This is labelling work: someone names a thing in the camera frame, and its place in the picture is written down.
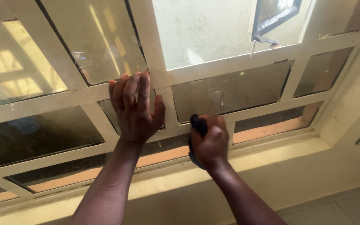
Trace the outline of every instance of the stain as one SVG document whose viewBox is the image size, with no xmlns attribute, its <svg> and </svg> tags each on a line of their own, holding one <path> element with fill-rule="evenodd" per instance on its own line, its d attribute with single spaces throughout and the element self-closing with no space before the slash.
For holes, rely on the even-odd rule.
<svg viewBox="0 0 360 225">
<path fill-rule="evenodd" d="M 284 59 L 283 61 L 277 61 L 277 62 L 274 62 L 273 64 L 281 63 L 281 62 L 286 62 L 286 61 L 288 61 L 288 59 Z"/>
</svg>

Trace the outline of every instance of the hand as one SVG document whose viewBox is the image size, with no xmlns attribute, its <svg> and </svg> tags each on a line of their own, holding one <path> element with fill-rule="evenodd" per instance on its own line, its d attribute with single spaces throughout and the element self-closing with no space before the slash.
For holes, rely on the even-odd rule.
<svg viewBox="0 0 360 225">
<path fill-rule="evenodd" d="M 138 82 L 140 89 L 136 102 Z M 155 112 L 150 114 L 150 76 L 147 71 L 137 72 L 131 77 L 123 74 L 117 82 L 109 80 L 109 96 L 122 132 L 120 138 L 125 141 L 145 144 L 165 121 L 161 95 L 156 96 Z"/>
<path fill-rule="evenodd" d="M 221 115 L 202 115 L 199 118 L 206 119 L 208 133 L 201 138 L 201 134 L 192 129 L 191 144 L 198 161 L 209 171 L 227 164 L 229 135 L 226 122 Z"/>
</svg>

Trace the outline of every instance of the forearm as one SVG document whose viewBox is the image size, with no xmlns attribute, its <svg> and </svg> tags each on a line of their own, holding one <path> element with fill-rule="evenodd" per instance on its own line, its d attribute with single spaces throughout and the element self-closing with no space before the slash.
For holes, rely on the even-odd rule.
<svg viewBox="0 0 360 225">
<path fill-rule="evenodd" d="M 208 172 L 226 197 L 238 225 L 286 224 L 229 163 L 223 163 Z"/>
<path fill-rule="evenodd" d="M 119 139 L 79 207 L 71 224 L 122 224 L 131 178 L 142 145 Z"/>
</svg>

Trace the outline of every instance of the white window frame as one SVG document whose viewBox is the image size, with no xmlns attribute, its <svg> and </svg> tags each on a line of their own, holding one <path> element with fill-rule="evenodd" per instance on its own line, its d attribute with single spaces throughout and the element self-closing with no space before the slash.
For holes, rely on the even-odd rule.
<svg viewBox="0 0 360 225">
<path fill-rule="evenodd" d="M 297 44 L 256 52 L 253 54 L 253 57 L 250 57 L 251 54 L 243 54 L 203 64 L 167 70 L 152 0 L 129 0 L 144 56 L 151 73 L 152 88 L 157 95 L 163 96 L 163 101 L 166 105 L 165 129 L 159 130 L 148 142 L 182 135 L 190 131 L 189 123 L 179 124 L 177 120 L 171 85 L 265 66 L 284 59 L 295 61 L 283 94 L 278 102 L 223 115 L 231 139 L 233 137 L 235 122 L 239 120 L 323 101 L 317 115 L 308 128 L 231 145 L 229 155 L 234 156 L 262 147 L 278 146 L 293 140 L 318 136 L 317 131 L 322 124 L 321 115 L 325 112 L 330 98 L 335 91 L 340 88 L 349 67 L 360 50 L 360 31 L 320 38 L 323 34 L 315 33 L 316 24 L 314 18 L 323 16 L 329 12 L 326 11 L 326 0 L 313 0 L 313 2 L 316 2 L 315 7 L 311 7 L 308 11 L 308 17 L 312 19 L 309 20 L 309 23 L 305 22 L 300 41 Z M 0 123 L 73 106 L 81 106 L 103 136 L 105 143 L 0 167 L 0 187 L 20 197 L 6 202 L 0 202 L 0 207 L 89 185 L 92 183 L 92 180 L 32 194 L 16 184 L 3 179 L 3 177 L 111 152 L 119 139 L 109 119 L 97 103 L 98 101 L 109 99 L 107 83 L 87 86 L 36 1 L 9 0 L 4 2 L 0 0 L 0 22 L 15 19 L 18 19 L 26 28 L 27 32 L 66 84 L 68 91 L 1 105 Z M 310 56 L 349 47 L 354 47 L 354 49 L 331 90 L 300 98 L 293 98 L 293 94 L 295 93 Z M 188 161 L 189 158 L 185 156 L 183 158 L 137 168 L 135 174 L 146 174 L 147 176 L 173 167 L 181 168 L 182 166 L 190 166 L 189 163 L 184 163 Z"/>
</svg>

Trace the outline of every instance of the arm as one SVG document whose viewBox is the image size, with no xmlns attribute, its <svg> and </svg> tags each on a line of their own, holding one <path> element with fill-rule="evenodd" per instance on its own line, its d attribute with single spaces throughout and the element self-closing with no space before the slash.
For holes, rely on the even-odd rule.
<svg viewBox="0 0 360 225">
<path fill-rule="evenodd" d="M 227 161 L 228 133 L 222 116 L 203 116 L 208 133 L 202 139 L 196 130 L 191 140 L 198 161 L 222 190 L 238 225 L 286 225 L 286 223 L 241 179 Z"/>
<path fill-rule="evenodd" d="M 140 82 L 138 102 L 135 100 Z M 88 189 L 70 224 L 122 224 L 131 178 L 145 142 L 163 125 L 165 105 L 157 95 L 155 113 L 149 113 L 150 78 L 147 72 L 117 82 L 109 81 L 112 106 L 122 135 L 91 187 Z"/>
</svg>

